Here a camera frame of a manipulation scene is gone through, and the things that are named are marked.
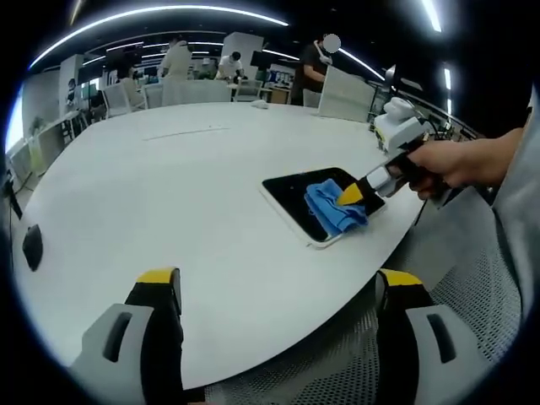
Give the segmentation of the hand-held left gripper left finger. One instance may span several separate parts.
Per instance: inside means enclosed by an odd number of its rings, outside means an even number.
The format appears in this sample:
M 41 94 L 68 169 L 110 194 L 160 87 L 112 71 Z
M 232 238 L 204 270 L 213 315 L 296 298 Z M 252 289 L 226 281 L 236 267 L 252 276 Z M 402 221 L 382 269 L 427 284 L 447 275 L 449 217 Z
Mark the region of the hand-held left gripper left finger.
M 70 367 L 97 404 L 182 404 L 181 272 L 149 270 L 84 333 Z

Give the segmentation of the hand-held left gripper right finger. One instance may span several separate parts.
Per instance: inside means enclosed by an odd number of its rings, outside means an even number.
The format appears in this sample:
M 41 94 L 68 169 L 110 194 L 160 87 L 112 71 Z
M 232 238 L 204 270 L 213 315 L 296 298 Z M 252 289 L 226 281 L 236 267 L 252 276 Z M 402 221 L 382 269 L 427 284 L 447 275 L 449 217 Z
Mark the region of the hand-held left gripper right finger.
M 458 404 L 486 374 L 471 328 L 410 273 L 375 277 L 378 404 Z

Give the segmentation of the person's right hand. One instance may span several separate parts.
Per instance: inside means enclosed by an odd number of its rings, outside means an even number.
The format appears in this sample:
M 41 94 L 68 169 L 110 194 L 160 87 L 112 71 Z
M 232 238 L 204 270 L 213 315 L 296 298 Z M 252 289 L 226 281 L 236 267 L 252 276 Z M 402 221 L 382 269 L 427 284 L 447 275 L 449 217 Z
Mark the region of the person's right hand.
M 430 141 L 413 151 L 408 158 L 430 175 L 410 184 L 421 200 L 439 192 L 435 184 L 441 179 L 448 187 L 456 188 L 474 181 L 469 158 L 469 144 L 452 141 Z

